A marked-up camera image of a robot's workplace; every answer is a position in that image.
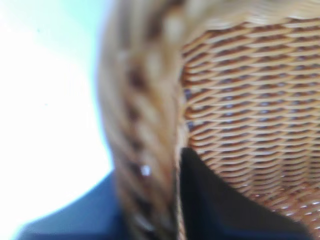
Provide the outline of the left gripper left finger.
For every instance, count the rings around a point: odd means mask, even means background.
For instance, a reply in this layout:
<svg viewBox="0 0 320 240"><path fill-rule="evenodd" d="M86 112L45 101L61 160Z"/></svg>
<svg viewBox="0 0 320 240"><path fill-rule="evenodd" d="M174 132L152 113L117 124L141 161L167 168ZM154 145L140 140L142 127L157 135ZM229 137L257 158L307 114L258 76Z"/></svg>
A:
<svg viewBox="0 0 320 240"><path fill-rule="evenodd" d="M73 203L27 223L18 240L131 240L118 197L115 175Z"/></svg>

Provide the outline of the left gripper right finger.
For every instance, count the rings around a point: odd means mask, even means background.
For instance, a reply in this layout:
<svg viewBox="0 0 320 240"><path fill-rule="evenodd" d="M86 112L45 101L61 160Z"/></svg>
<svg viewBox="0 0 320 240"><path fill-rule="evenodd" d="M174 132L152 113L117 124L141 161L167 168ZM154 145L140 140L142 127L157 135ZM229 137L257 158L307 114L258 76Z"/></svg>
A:
<svg viewBox="0 0 320 240"><path fill-rule="evenodd" d="M301 223L237 192L192 148L181 151L180 197L189 240L310 240Z"/></svg>

